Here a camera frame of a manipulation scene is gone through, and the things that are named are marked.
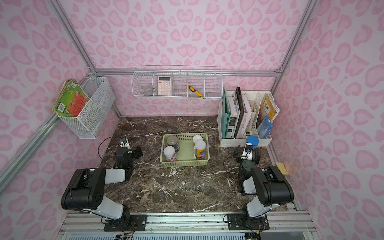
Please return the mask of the red white lidded can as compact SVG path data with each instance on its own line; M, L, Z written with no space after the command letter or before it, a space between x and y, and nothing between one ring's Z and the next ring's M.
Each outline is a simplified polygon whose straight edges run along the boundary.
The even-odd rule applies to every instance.
M177 154L173 146L167 146L164 148L163 154L168 162L176 162Z

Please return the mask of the dark blue metal can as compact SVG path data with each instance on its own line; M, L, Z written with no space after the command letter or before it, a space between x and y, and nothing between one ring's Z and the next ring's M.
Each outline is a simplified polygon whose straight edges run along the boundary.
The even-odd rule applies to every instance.
M180 151L179 139L175 135L171 135L167 138L167 144L168 146L173 147L176 153Z

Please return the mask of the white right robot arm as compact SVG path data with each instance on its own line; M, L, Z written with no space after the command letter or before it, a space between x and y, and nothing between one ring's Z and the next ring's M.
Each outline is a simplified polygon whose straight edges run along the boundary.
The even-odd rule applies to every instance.
M256 147L238 146L233 157L240 164L238 192L243 196L254 196L242 210L244 217L261 218L271 210L294 201L294 190L280 169L277 166L263 169L258 165L260 154Z

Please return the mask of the white lid yellow can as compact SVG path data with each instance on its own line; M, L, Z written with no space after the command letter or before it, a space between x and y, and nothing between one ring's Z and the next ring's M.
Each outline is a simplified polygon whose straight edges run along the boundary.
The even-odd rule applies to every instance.
M203 137L200 136L200 135L193 136L193 143L194 143L194 145L196 144L196 142L202 141L202 140L203 140Z

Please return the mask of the yellow orange lidded can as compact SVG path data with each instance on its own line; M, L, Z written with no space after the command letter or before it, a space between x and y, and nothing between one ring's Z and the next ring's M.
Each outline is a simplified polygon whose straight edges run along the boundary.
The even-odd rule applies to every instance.
M203 140L198 140L195 143L195 158L196 160L205 160L207 156L207 143Z

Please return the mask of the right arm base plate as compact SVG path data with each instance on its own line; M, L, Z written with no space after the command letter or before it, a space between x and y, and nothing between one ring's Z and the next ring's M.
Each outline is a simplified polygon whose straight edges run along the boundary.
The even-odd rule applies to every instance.
M270 229L267 216L250 218L242 214L226 214L223 221L228 224L230 231L252 230L262 232Z

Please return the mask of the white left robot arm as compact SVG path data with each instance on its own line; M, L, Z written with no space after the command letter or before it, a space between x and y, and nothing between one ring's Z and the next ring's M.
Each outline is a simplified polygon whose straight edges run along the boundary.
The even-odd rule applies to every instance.
M141 147L120 147L116 151L117 165L113 169L77 169L61 199L65 210L85 211L109 221L129 222L128 207L105 196L105 186L130 180L134 160L143 156Z

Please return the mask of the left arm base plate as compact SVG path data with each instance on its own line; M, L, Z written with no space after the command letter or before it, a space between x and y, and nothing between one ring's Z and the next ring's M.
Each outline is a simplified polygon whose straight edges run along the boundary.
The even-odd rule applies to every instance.
M128 218L123 216L118 220L106 220L104 232L143 232L147 225L148 215L130 215Z

